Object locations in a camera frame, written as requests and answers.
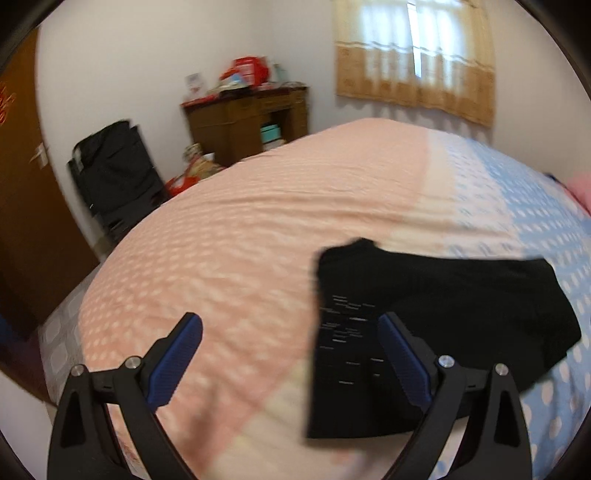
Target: wall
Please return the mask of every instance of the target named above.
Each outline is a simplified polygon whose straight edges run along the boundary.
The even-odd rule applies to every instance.
[[[35,480],[47,478],[51,420],[45,404],[0,372],[0,430]]]
[[[234,58],[264,54],[255,29],[262,0],[66,0],[42,24],[37,47],[41,127],[60,187],[91,245],[102,236],[66,164],[84,137],[122,118],[139,124],[167,180],[191,143],[179,108],[185,77],[208,86]]]
[[[545,29],[514,0],[486,0],[496,53],[491,130],[439,111],[339,98],[329,0],[269,0],[276,61],[311,93],[314,132],[367,116],[394,118],[485,142],[562,179],[591,170],[591,101]]]

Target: blue gripper pad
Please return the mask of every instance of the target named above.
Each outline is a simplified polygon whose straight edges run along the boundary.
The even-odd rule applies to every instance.
[[[170,341],[170,345],[160,361],[153,366],[148,377],[148,391],[145,398],[152,412],[170,402],[202,337],[201,318],[194,313],[188,313],[166,339],[157,340],[154,344],[152,349],[157,347],[158,342]]]
[[[433,399],[430,376],[387,314],[378,319],[378,338],[408,401],[426,412]]]

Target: wooden desk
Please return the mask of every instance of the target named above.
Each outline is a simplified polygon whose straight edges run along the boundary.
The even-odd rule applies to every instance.
[[[307,87],[279,88],[237,99],[184,106],[193,141],[224,167],[262,152],[261,127],[279,125],[286,142],[308,134]]]

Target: pink pillow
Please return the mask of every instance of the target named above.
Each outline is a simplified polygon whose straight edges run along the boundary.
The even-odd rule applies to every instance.
[[[566,188],[588,213],[591,212],[591,173],[584,173],[569,180]]]

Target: curtain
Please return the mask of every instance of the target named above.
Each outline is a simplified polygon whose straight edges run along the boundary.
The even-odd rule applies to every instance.
[[[482,0],[333,0],[336,93],[490,127],[495,65]]]

